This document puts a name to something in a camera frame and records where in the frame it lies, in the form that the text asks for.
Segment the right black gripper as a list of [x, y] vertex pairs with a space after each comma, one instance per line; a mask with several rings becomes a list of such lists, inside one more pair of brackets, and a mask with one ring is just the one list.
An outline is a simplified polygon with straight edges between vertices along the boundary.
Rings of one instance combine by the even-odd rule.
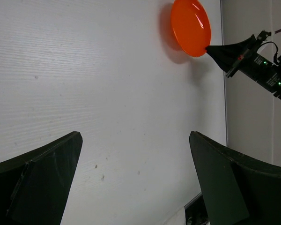
[[272, 35], [265, 30], [255, 37], [251, 35], [245, 41], [230, 45], [209, 45], [207, 54], [222, 70], [229, 70], [226, 77], [232, 77], [241, 71], [260, 86], [265, 88], [274, 97], [281, 99], [281, 55], [278, 56], [278, 46], [273, 60], [267, 60], [258, 53], [258, 50], [270, 44], [266, 41]]

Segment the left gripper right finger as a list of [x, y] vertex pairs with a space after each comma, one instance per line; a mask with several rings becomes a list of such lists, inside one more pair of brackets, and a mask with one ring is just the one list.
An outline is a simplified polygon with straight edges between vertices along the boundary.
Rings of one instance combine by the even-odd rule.
[[192, 131], [189, 144], [213, 225], [281, 225], [281, 167]]

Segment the orange plate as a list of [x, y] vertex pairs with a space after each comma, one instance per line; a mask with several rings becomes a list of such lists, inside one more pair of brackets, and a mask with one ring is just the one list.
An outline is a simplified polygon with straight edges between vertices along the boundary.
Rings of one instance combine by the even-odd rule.
[[208, 15], [198, 0], [176, 0], [170, 13], [171, 28], [182, 50], [191, 57], [201, 57], [211, 42]]

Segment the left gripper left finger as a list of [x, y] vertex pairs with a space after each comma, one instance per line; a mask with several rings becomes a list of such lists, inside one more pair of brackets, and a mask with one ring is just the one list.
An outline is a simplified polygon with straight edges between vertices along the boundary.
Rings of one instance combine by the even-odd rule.
[[0, 163], [0, 225], [59, 225], [83, 139], [71, 132]]

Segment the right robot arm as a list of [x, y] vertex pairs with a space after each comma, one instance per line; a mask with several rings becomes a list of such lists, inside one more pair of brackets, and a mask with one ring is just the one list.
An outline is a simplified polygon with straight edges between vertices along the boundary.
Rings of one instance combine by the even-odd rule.
[[266, 41], [269, 36], [271, 32], [263, 30], [257, 37], [251, 35], [248, 39], [236, 44], [209, 45], [206, 51], [226, 73], [227, 78], [241, 71], [274, 97], [281, 99], [281, 55], [278, 56], [278, 46], [275, 46], [273, 61], [258, 53], [262, 46], [271, 43]]

